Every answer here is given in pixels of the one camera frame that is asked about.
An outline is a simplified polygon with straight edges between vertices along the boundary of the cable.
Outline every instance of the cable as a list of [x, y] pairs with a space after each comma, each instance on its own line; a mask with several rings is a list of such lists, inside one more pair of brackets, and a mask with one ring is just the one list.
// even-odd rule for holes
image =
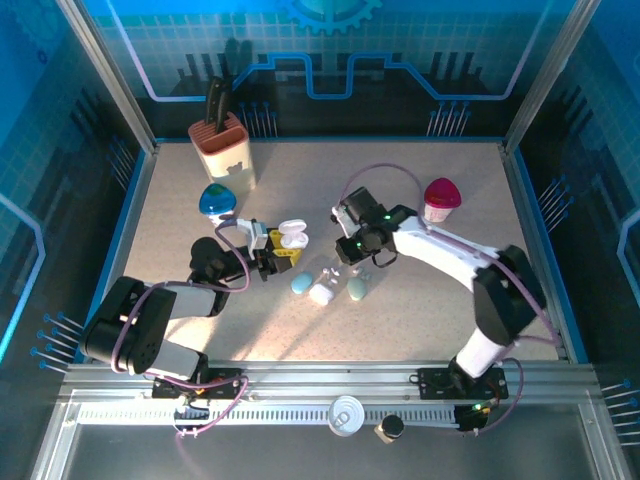
[[414, 181], [414, 183], [418, 187], [418, 193], [420, 195], [418, 200], [418, 210], [417, 210], [416, 217], [418, 219], [418, 222], [420, 223], [420, 226], [424, 229], [427, 235], [433, 235], [434, 237], [438, 238], [444, 243], [447, 243], [451, 246], [465, 250], [466, 252], [469, 252], [474, 256], [479, 256], [483, 260], [491, 263], [492, 265], [495, 265], [518, 289], [520, 294], [524, 297], [524, 299], [527, 301], [529, 306], [533, 309], [533, 311], [540, 318], [544, 326], [547, 328], [547, 330], [549, 331], [549, 335], [551, 335], [551, 339], [544, 339], [541, 337], [526, 335], [522, 337], [524, 340], [534, 340], [541, 343], [548, 343], [556, 347], [559, 347], [562, 344], [560, 338], [558, 337], [558, 334], [556, 333], [555, 329], [553, 328], [553, 325], [551, 324], [551, 321], [545, 315], [544, 311], [542, 310], [542, 308], [540, 307], [536, 299], [533, 297], [531, 292], [529, 292], [529, 290], [524, 286], [524, 284], [520, 281], [520, 279], [516, 276], [516, 274], [513, 273], [511, 270], [509, 270], [509, 268], [506, 265], [504, 265], [502, 262], [498, 261], [497, 259], [493, 258], [491, 255], [487, 255], [483, 251], [477, 250], [455, 238], [451, 238], [451, 237], [448, 237], [447, 235], [441, 234], [440, 232], [433, 230], [433, 228], [430, 225], [427, 225], [425, 219], [419, 213], [420, 210], [422, 209], [422, 204], [424, 203], [422, 198], [422, 185], [420, 184], [420, 180], [418, 179], [418, 177], [416, 177], [416, 175], [413, 172], [411, 172], [409, 169], [402, 167], [400, 165], [396, 165], [394, 163], [387, 163], [387, 162], [374, 163], [372, 165], [368, 165], [364, 168], [361, 168], [356, 173], [351, 175], [351, 177], [349, 177], [349, 179], [347, 180], [347, 184], [345, 185], [344, 189], [342, 190], [342, 193], [340, 194], [340, 200], [338, 201], [338, 205], [340, 204], [340, 202], [342, 202], [342, 200], [344, 200], [346, 196], [346, 192], [348, 191], [349, 187], [351, 186], [351, 184], [354, 182], [356, 178], [358, 178], [360, 175], [362, 175], [363, 173], [369, 170], [373, 170], [375, 168], [381, 168], [381, 167], [394, 168], [396, 170], [400, 170], [401, 172], [404, 172], [407, 175], [409, 175], [409, 177], [411, 177], [411, 179]]
[[[240, 402], [240, 399], [242, 398], [242, 396], [244, 395], [244, 392], [247, 390], [247, 387], [249, 386], [249, 379], [245, 376], [245, 375], [240, 375], [239, 377], [236, 377], [234, 379], [228, 379], [225, 380], [224, 384], [230, 383], [232, 381], [235, 380], [240, 380], [240, 382], [242, 382], [242, 386], [240, 387], [240, 390], [238, 391], [238, 394], [235, 396], [235, 398], [233, 399], [233, 401], [227, 406], [227, 408], [225, 408], [222, 413], [220, 415], [218, 415], [216, 418], [214, 418], [213, 420], [211, 420], [209, 423], [207, 423], [206, 425], [200, 427], [200, 428], [194, 428], [192, 430], [183, 430], [181, 431], [181, 435], [192, 435], [194, 437], [197, 437], [199, 434], [206, 432], [207, 430], [209, 430], [210, 428], [216, 426], [223, 418], [225, 418], [229, 412], [231, 410], [233, 410], [236, 405], [238, 405], [238, 403]], [[207, 388], [206, 385], [208, 384], [202, 384], [202, 385], [198, 385], [198, 388]]]
[[122, 326], [122, 329], [120, 330], [120, 335], [118, 335], [118, 338], [116, 340], [115, 345], [113, 346], [113, 351], [111, 352], [111, 369], [116, 372], [116, 373], [124, 373], [126, 370], [120, 368], [118, 366], [118, 357], [120, 356], [120, 349], [122, 348], [122, 344], [124, 342], [124, 339], [127, 335], [127, 332], [129, 331], [129, 328], [131, 328], [131, 325], [133, 324], [134, 319], [136, 318], [136, 316], [138, 315], [138, 312], [140, 311], [140, 308], [142, 308], [142, 305], [144, 304], [144, 302], [147, 300], [147, 298], [149, 298], [149, 295], [151, 295], [151, 293], [153, 293], [154, 290], [156, 290], [157, 288], [161, 288], [161, 287], [195, 287], [195, 288], [205, 288], [208, 290], [214, 290], [217, 292], [226, 292], [226, 293], [241, 293], [246, 291], [249, 288], [249, 285], [251, 285], [251, 276], [250, 276], [250, 270], [249, 270], [249, 265], [247, 265], [246, 260], [244, 259], [244, 257], [242, 256], [242, 254], [238, 251], [238, 249], [222, 234], [222, 230], [231, 226], [236, 225], [236, 220], [234, 218], [231, 217], [227, 217], [225, 219], [224, 222], [222, 222], [216, 229], [215, 229], [215, 233], [216, 235], [220, 238], [220, 240], [222, 240], [222, 242], [229, 247], [229, 249], [233, 252], [233, 254], [238, 258], [238, 260], [240, 261], [240, 264], [242, 265], [242, 269], [244, 270], [244, 274], [245, 274], [245, 284], [240, 287], [240, 288], [229, 288], [229, 287], [219, 287], [216, 285], [204, 285], [204, 284], [200, 284], [200, 283], [193, 283], [193, 282], [178, 282], [178, 281], [166, 281], [166, 282], [160, 282], [160, 283], [156, 283], [155, 285], [152, 285], [151, 287], [149, 287], [138, 299], [138, 301], [136, 302], [136, 304], [134, 305], [134, 307], [131, 309], [131, 313], [129, 313], [129, 316], [127, 317], [127, 320], [124, 322], [124, 325]]
[[516, 405], [518, 405], [518, 402], [522, 398], [522, 390], [524, 389], [524, 369], [522, 368], [522, 364], [520, 363], [520, 360], [518, 360], [517, 358], [509, 357], [509, 358], [505, 358], [503, 361], [514, 362], [518, 366], [518, 370], [520, 371], [520, 383], [518, 384], [518, 391], [516, 392], [516, 398], [513, 399], [513, 402], [511, 403], [511, 405], [509, 405], [509, 408], [507, 408], [507, 411], [504, 412], [500, 416], [500, 418], [498, 418], [495, 422], [491, 423], [490, 425], [487, 425], [482, 429], [476, 430], [475, 431], [476, 436], [480, 433], [490, 432], [491, 430], [496, 428], [498, 425], [500, 425], [502, 422], [504, 422], [507, 419], [507, 417], [511, 415], [511, 412], [513, 412], [513, 410], [516, 408]]

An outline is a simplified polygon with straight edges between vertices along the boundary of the small cylinder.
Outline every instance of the small cylinder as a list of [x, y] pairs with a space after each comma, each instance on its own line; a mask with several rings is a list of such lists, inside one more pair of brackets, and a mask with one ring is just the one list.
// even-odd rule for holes
[[404, 432], [404, 422], [397, 415], [387, 415], [374, 430], [384, 443], [395, 442]]

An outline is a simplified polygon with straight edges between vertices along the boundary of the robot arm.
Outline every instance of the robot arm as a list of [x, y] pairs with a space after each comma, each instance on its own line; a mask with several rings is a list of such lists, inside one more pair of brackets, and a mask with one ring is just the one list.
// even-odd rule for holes
[[[246, 235], [247, 245], [238, 248], [248, 270], [257, 270], [263, 281], [270, 275], [290, 269], [297, 261], [296, 251], [283, 249], [277, 229], [267, 229], [255, 220], [237, 220], [236, 228]], [[217, 240], [203, 237], [191, 247], [189, 282], [218, 287], [241, 278], [245, 270], [232, 251], [225, 251]], [[164, 339], [169, 320], [218, 315], [229, 293], [208, 288], [192, 288], [189, 282], [169, 282], [154, 289], [129, 328], [118, 353], [118, 366], [131, 374], [207, 380], [206, 355]], [[138, 299], [151, 287], [140, 280], [120, 277], [84, 329], [80, 351], [109, 363], [116, 340]]]
[[[450, 378], [461, 392], [480, 381], [535, 318], [532, 308], [490, 258], [507, 265], [545, 306], [542, 288], [524, 252], [515, 246], [499, 251], [432, 225], [425, 231], [414, 210], [398, 205], [387, 211], [365, 188], [346, 197], [333, 214], [345, 234], [336, 242], [344, 263], [353, 265], [372, 257], [374, 264], [386, 267], [398, 255], [405, 255], [443, 271], [471, 291], [476, 329], [450, 364]], [[383, 250], [395, 256], [380, 265], [376, 256]]]

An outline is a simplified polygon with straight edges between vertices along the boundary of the gear graphic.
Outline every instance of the gear graphic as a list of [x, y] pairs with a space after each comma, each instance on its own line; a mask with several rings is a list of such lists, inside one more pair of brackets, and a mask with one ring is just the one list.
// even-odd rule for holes
[[24, 33], [46, 50], [60, 30], [61, 13], [54, 0], [4, 0], [4, 8], [15, 15]]
[[382, 6], [381, 0], [280, 0], [289, 18], [300, 28], [310, 27], [315, 35], [324, 31], [347, 33], [349, 27], [360, 28], [363, 19], [371, 20], [372, 11]]

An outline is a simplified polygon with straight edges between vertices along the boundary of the metal frame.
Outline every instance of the metal frame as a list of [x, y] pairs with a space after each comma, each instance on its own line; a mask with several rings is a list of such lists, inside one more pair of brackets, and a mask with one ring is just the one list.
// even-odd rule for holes
[[564, 70], [569, 56], [573, 53], [578, 41], [589, 25], [593, 14], [596, 12], [598, 5], [600, 5], [600, 1], [578, 0], [571, 9], [560, 33], [558, 33], [549, 49], [538, 75], [527, 92], [522, 105], [520, 105], [513, 123], [509, 127], [505, 137], [508, 153], [514, 153], [522, 141], [529, 125], [533, 122], [542, 103], [547, 98], [549, 91], [551, 91], [551, 87], [553, 87], [556, 79]]
[[136, 178], [135, 188], [131, 197], [131, 203], [128, 205], [124, 225], [121, 231], [114, 233], [113, 238], [117, 241], [117, 246], [113, 261], [109, 266], [106, 284], [101, 292], [96, 291], [96, 297], [94, 297], [94, 299], [97, 300], [97, 295], [99, 294], [100, 300], [97, 302], [97, 305], [92, 304], [92, 310], [94, 306], [97, 309], [116, 279], [124, 274], [129, 252], [131, 251], [136, 229], [138, 228], [138, 222], [140, 221], [140, 215], [142, 215], [142, 208], [144, 207], [149, 185], [151, 184], [153, 170], [156, 167], [156, 161], [157, 154], [155, 153], [153, 155], [146, 155], [142, 160], [140, 174]]
[[[87, 20], [89, 17], [84, 7], [78, 6], [74, 0], [57, 0], [57, 3], [136, 139], [151, 157], [155, 151], [153, 133], [122, 75], [110, 60], [104, 44], [91, 22]], [[600, 0], [578, 0], [574, 5], [531, 90], [516, 114], [507, 133], [506, 149], [502, 152], [530, 254], [547, 287], [550, 300], [549, 312], [560, 328], [565, 342], [565, 350], [560, 350], [560, 356], [566, 356], [574, 362], [581, 356], [581, 346], [573, 343], [567, 329], [567, 321], [571, 321], [567, 316], [571, 317], [572, 314], [570, 307], [568, 311], [566, 309], [568, 305], [565, 298], [566, 292], [561, 282], [558, 284], [556, 275], [547, 264], [545, 249], [542, 247], [531, 205], [527, 202], [527, 190], [513, 154], [599, 3]], [[136, 197], [136, 205], [142, 205], [143, 193]], [[125, 229], [134, 229], [134, 224], [135, 222], [129, 222], [128, 219]], [[126, 249], [127, 242], [121, 243], [117, 257], [124, 258]], [[116, 271], [117, 265], [114, 264], [113, 268], [113, 271]], [[612, 480], [632, 478], [593, 368], [588, 364], [576, 365], [563, 360], [523, 362], [523, 365], [525, 385], [521, 403], [523, 405], [577, 406], [600, 478]], [[407, 416], [405, 418], [417, 422], [418, 425], [433, 426], [429, 424], [431, 421], [429, 419], [432, 418], [429, 417], [429, 412], [446, 413], [447, 409], [454, 404], [471, 403], [471, 401], [422, 401], [419, 399], [418, 389], [409, 382], [409, 375], [417, 368], [446, 367], [445, 362], [384, 364], [222, 362], [215, 366], [240, 367], [245, 370], [250, 381], [245, 402], [237, 408], [238, 413], [227, 420], [229, 423], [273, 424], [272, 418], [265, 419], [264, 415], [255, 415], [255, 413], [259, 410], [286, 413], [292, 409], [303, 412], [304, 419], [300, 421], [310, 421], [309, 413], [313, 421], [318, 421], [315, 415], [318, 412], [322, 415], [336, 396], [354, 395], [365, 405], [369, 415], [367, 418], [370, 421], [381, 411], [396, 411]], [[505, 365], [504, 368], [507, 382], [513, 392], [517, 388], [518, 371], [511, 365]], [[65, 375], [31, 478], [63, 478], [67, 460], [77, 440], [79, 425], [170, 425], [173, 416], [168, 413], [173, 412], [175, 404], [171, 401], [149, 398], [151, 386], [151, 380], [140, 376], [114, 374], [106, 366], [71, 365]], [[289, 424], [289, 417], [281, 423]], [[451, 428], [452, 424], [449, 419], [441, 421], [438, 426]]]
[[547, 312], [554, 326], [560, 330], [564, 348], [558, 352], [559, 357], [568, 358], [574, 363], [585, 363], [587, 354], [579, 334], [576, 332], [572, 335], [569, 328], [569, 324], [576, 325], [576, 319], [555, 259], [549, 256], [553, 253], [549, 253], [549, 249], [544, 247], [543, 233], [541, 233], [545, 231], [544, 222], [539, 213], [536, 215], [530, 202], [532, 193], [529, 191], [530, 185], [527, 188], [528, 179], [525, 179], [515, 155], [508, 153], [503, 147], [498, 148], [511, 187], [513, 203], [527, 242], [531, 263], [536, 274], [540, 277], [540, 283], [547, 297]]
[[[563, 361], [529, 361], [523, 365], [521, 404], [577, 405], [586, 418], [586, 437], [600, 478], [631, 479], [591, 365]], [[444, 368], [446, 362], [219, 362], [212, 366], [239, 367], [249, 377], [245, 402], [227, 424], [322, 425], [326, 423], [322, 412], [337, 396], [353, 395], [365, 406], [367, 423], [379, 421], [385, 412], [397, 412], [417, 426], [452, 428], [455, 425], [447, 417], [447, 408], [473, 403], [420, 400], [410, 375], [418, 368]], [[509, 364], [503, 368], [509, 389], [514, 392], [518, 369]], [[175, 402], [149, 398], [151, 387], [149, 379], [115, 374], [104, 365], [71, 365], [31, 478], [63, 478], [79, 425], [171, 426]], [[512, 401], [513, 395], [504, 403]], [[275, 422], [273, 415], [269, 418], [260, 413], [274, 411], [282, 412]], [[441, 420], [434, 421], [434, 411], [443, 412], [437, 414]], [[285, 418], [287, 412], [292, 414]]]
[[110, 60], [108, 50], [101, 41], [100, 36], [91, 22], [87, 20], [90, 16], [87, 14], [86, 9], [83, 5], [78, 5], [74, 0], [56, 0], [56, 3], [69, 21], [80, 44], [87, 52], [91, 63], [98, 71], [100, 78], [116, 102], [140, 147], [145, 153], [152, 155], [155, 151], [156, 141], [151, 127], [115, 62]]

